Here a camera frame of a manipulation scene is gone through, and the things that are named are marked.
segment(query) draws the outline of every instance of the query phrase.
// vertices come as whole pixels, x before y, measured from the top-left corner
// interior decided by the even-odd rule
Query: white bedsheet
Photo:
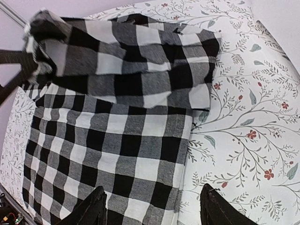
[[[223,34],[211,112],[195,113],[179,225],[200,225],[204,183],[260,225],[300,220],[300,78],[250,0],[159,0],[90,16],[142,13]]]
[[[25,209],[22,196],[24,160],[36,105],[18,88],[6,129],[0,165],[0,183]]]

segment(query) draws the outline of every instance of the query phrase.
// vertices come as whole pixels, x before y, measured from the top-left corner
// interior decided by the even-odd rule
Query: bed
[[[210,112],[194,112],[177,224],[201,224],[199,201],[205,183],[219,188],[257,224],[297,224],[300,77],[271,34],[253,19],[251,1],[158,0],[88,18],[134,13],[222,34]],[[7,128],[0,175],[4,188],[21,205],[22,153],[33,111],[32,102],[18,90],[9,123],[22,123],[18,121],[16,130]]]

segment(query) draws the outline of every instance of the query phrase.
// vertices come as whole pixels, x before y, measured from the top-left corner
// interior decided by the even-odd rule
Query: wrinkled fabric
[[[220,34],[187,27],[176,24],[171,32],[155,25],[60,18],[46,10],[27,25],[26,49],[38,53],[37,62],[48,59],[53,83],[98,99],[208,109]]]
[[[210,105],[214,63],[197,60],[210,60],[205,56],[210,50],[203,46],[215,43],[211,52],[217,54],[219,42],[210,43],[207,36],[213,33],[203,31],[191,34],[193,42],[179,45],[179,40],[188,40],[179,30],[192,28],[177,24],[172,33],[147,27],[157,26],[155,21],[142,26],[123,22],[60,19],[42,11],[27,28],[26,49],[35,51],[35,60],[41,57],[53,70],[50,77],[37,75],[36,83],[23,85],[37,105],[26,148],[23,198],[35,220],[45,225],[69,215],[97,186],[107,194],[108,225],[177,222],[191,109]],[[98,27],[108,24],[111,31],[98,35]],[[128,31],[128,40],[120,33],[123,25],[135,29]],[[154,43],[138,29],[162,35],[163,40]],[[120,41],[97,41],[98,50],[107,47],[102,57],[91,36],[108,41],[112,34]],[[144,44],[130,45],[129,37]],[[122,64],[118,67],[114,61],[113,67],[109,60],[116,60],[120,52],[125,52],[118,58]],[[130,73],[132,68],[139,72]],[[116,69],[127,73],[118,74]]]

